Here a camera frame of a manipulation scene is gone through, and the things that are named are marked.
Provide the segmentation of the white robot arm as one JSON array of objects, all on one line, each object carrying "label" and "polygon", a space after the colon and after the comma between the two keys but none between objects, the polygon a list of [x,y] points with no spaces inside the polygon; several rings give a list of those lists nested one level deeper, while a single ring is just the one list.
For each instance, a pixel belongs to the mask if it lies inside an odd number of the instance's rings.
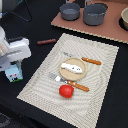
[{"label": "white robot arm", "polygon": [[0,26],[0,72],[8,69],[12,62],[23,60],[30,56],[29,40],[23,38],[19,41],[8,43],[5,39],[5,31]]}]

